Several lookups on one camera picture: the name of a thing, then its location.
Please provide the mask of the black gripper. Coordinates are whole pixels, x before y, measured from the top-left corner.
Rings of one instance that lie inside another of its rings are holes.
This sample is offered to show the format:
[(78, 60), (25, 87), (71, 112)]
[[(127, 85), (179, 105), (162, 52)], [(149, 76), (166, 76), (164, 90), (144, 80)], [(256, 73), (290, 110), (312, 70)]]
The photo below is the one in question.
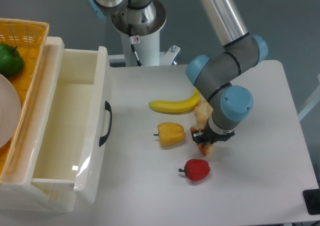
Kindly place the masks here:
[(192, 140), (197, 145), (213, 144), (218, 141), (228, 141), (231, 137), (235, 136), (235, 132), (231, 131), (226, 134), (218, 134), (211, 130), (210, 127), (204, 128), (202, 131), (192, 132)]

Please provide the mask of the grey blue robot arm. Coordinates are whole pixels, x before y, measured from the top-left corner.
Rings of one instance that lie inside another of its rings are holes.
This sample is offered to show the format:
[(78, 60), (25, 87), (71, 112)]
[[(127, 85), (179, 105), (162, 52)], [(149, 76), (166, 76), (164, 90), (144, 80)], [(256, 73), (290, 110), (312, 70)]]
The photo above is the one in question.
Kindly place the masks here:
[[(167, 16), (158, 0), (87, 0), (98, 18), (111, 15), (120, 32), (124, 61), (128, 67), (158, 66), (159, 33)], [(199, 145), (227, 141), (235, 127), (253, 107), (249, 90), (231, 84), (232, 80), (253, 68), (268, 55), (266, 42), (250, 35), (233, 0), (201, 0), (224, 52), (210, 59), (195, 57), (186, 68), (190, 82), (212, 107), (202, 130), (192, 133)]]

